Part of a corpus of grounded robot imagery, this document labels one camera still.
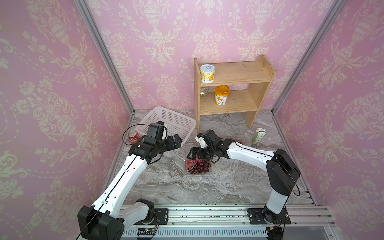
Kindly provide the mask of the clear plastic container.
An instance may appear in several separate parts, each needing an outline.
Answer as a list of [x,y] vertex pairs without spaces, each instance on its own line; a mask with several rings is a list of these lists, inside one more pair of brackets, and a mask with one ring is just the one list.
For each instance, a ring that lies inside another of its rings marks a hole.
[[211,172],[212,161],[202,159],[186,160],[184,167],[188,175],[207,175]]
[[234,141],[236,141],[236,142],[238,142],[239,144],[242,144],[242,145],[245,145],[245,144],[246,144],[246,141],[245,141],[245,140],[242,140],[242,139],[240,139],[240,138],[235,138],[235,137],[233,137],[233,138],[231,138],[231,140],[234,140]]

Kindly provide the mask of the dark red grape bunch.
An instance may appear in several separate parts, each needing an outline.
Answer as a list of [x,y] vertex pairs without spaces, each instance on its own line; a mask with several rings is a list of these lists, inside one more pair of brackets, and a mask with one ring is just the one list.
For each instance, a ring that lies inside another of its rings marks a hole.
[[196,160],[197,164],[188,172],[191,175],[202,175],[207,174],[211,169],[211,161],[210,160]]

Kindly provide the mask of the pink red grape bunch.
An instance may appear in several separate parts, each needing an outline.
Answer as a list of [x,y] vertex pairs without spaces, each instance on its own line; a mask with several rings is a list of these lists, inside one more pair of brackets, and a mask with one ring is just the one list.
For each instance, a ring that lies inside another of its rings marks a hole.
[[185,161],[185,169],[187,171],[191,170],[195,165],[197,164],[197,161],[194,160],[187,160]]

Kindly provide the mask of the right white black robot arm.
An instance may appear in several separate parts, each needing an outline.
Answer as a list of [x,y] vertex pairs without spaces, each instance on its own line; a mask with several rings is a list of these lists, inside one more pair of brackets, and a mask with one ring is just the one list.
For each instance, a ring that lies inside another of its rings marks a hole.
[[190,149],[189,160],[209,160],[221,158],[238,160],[257,167],[268,174],[272,187],[270,197],[261,210],[261,217],[268,224],[287,224],[285,205],[289,196],[297,188],[301,172],[285,150],[274,152],[247,147],[233,139],[222,139],[213,130],[199,133],[198,147]]

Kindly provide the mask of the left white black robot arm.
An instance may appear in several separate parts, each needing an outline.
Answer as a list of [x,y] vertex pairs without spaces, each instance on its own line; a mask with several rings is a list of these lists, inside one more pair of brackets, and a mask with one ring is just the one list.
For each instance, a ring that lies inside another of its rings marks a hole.
[[124,230],[136,223],[156,224],[154,203],[139,199],[122,209],[123,203],[140,174],[157,155],[179,149],[178,135],[153,142],[137,142],[110,185],[91,206],[82,206],[78,212],[79,236],[86,240],[119,240]]

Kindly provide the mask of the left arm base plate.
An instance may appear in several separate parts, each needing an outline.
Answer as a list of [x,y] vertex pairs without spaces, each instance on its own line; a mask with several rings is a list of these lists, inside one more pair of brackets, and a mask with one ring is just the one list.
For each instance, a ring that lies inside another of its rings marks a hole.
[[169,209],[149,210],[149,215],[143,221],[138,221],[136,225],[167,225],[168,224]]

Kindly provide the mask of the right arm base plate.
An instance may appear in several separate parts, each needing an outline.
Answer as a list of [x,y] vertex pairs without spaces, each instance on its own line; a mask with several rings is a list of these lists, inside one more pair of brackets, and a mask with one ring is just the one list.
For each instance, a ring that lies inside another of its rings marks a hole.
[[267,208],[249,208],[247,216],[251,225],[290,225],[291,219],[288,211],[283,208],[279,214],[275,214]]

